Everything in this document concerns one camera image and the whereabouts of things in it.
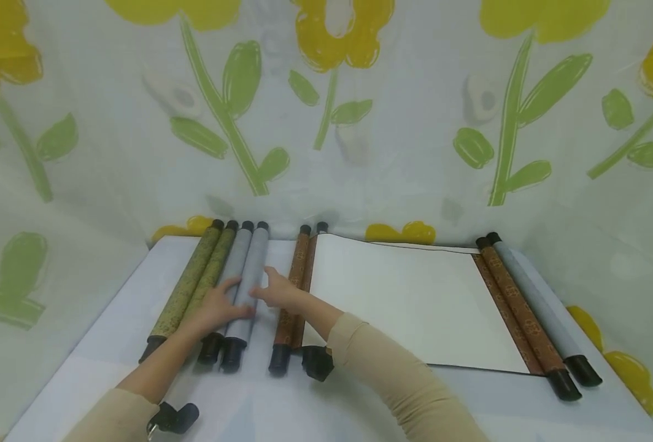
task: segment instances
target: hand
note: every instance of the hand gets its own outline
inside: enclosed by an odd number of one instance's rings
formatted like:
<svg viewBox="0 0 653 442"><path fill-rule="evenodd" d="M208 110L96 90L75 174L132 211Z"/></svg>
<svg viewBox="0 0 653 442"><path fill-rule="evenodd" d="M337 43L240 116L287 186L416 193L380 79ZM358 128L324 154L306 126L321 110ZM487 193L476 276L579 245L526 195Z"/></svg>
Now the hand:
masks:
<svg viewBox="0 0 653 442"><path fill-rule="evenodd" d="M221 325L234 319L248 318L255 315L255 309L247 304L234 306L226 298L226 290L238 284L240 276L226 279L213 289L209 289L195 313L182 328L195 333L200 338L210 334Z"/></svg>
<svg viewBox="0 0 653 442"><path fill-rule="evenodd" d="M274 267L265 267L265 273L268 274L268 286L265 289L254 287L249 292L250 296L262 299L269 307L280 307L295 312L299 299L304 298L307 293L295 287Z"/></svg>

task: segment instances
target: beige sleeve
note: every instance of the beige sleeve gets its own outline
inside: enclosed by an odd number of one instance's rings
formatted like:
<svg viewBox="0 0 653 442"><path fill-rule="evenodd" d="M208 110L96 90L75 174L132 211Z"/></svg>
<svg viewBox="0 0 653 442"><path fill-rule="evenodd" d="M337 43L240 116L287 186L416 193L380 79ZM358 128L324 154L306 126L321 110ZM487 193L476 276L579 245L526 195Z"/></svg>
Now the beige sleeve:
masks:
<svg viewBox="0 0 653 442"><path fill-rule="evenodd" d="M159 410L140 395L114 388L76 423L63 442L147 441L148 422Z"/></svg>
<svg viewBox="0 0 653 442"><path fill-rule="evenodd" d="M348 368L381 396L410 442L488 442L432 370L378 329L345 313L327 346L336 366Z"/></svg>

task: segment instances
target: brown brocade border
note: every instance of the brown brocade border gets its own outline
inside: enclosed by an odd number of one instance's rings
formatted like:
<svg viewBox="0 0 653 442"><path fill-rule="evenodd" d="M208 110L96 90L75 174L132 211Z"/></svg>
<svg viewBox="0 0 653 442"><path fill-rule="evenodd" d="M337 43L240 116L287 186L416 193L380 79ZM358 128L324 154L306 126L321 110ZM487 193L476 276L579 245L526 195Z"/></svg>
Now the brown brocade border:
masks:
<svg viewBox="0 0 653 442"><path fill-rule="evenodd" d="M304 279L304 267L307 264L307 252L309 247L309 235L300 233L295 245L295 253L292 257L292 266L290 267L290 282L297 288L302 288ZM275 330L274 344L292 345L293 331L297 316L286 310L280 310L278 327Z"/></svg>
<svg viewBox="0 0 653 442"><path fill-rule="evenodd" d="M516 321L518 321L525 338L530 343L543 371L545 373L553 370L566 371L567 368L565 368L560 354L555 350L543 327L540 326L535 313L530 309L518 289L518 285L513 281L508 269L500 260L498 252L495 251L486 238L479 238L476 245L479 246L486 266L489 267L500 292L503 294L508 306L511 307L511 312L516 317Z"/></svg>
<svg viewBox="0 0 653 442"><path fill-rule="evenodd" d="M309 292L312 287L312 267L314 266L314 252L317 251L317 238L319 235L314 235L309 240L307 247L307 260L304 262L304 277L302 279L302 289ZM295 317L295 328L292 332L292 349L299 349L302 347L302 335L304 334L304 318L302 316Z"/></svg>
<svg viewBox="0 0 653 442"><path fill-rule="evenodd" d="M500 313L508 332L511 334L513 343L518 347L520 357L523 358L523 362L525 362L528 367L528 371L534 375L542 375L543 369L540 367L540 363L535 357L533 349L530 347L530 344L528 344L528 340L525 339L525 335L523 335L523 331L520 329L516 318L513 316L511 308L505 302L493 275L489 271L489 267L487 267L484 262L484 258L481 257L481 255L472 255L471 257L474 258L474 263L481 273L481 278L484 279L486 287L489 288L491 298L493 298L493 302L498 308L498 312Z"/></svg>

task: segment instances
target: floral curtain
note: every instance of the floral curtain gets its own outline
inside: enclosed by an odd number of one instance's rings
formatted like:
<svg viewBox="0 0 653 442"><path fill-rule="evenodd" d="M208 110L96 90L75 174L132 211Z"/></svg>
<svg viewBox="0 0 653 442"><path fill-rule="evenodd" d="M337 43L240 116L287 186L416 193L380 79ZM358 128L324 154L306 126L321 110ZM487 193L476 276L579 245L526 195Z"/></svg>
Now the floral curtain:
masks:
<svg viewBox="0 0 653 442"><path fill-rule="evenodd" d="M125 244L115 282L93 285L107 300L142 240L214 218L275 238L318 220L374 241L495 230L653 415L653 2L0 5L0 193L16 197L0 207L46 217L7 228L0 210L0 250L34 258L11 293L39 285L48 231Z"/></svg>

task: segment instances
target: person's left hand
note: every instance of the person's left hand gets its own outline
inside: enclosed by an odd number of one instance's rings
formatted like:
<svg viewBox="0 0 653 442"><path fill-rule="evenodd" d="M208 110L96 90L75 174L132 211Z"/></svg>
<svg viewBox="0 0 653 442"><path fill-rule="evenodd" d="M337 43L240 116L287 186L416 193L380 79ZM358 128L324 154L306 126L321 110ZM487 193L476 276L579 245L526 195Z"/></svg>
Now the person's left hand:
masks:
<svg viewBox="0 0 653 442"><path fill-rule="evenodd" d="M226 290L238 284L239 281L240 276L236 276L236 278L227 279L222 284L209 289L201 307L188 318L188 322L182 323L182 328L203 338L229 321L253 317L255 308L247 304L234 306L226 298Z"/></svg>

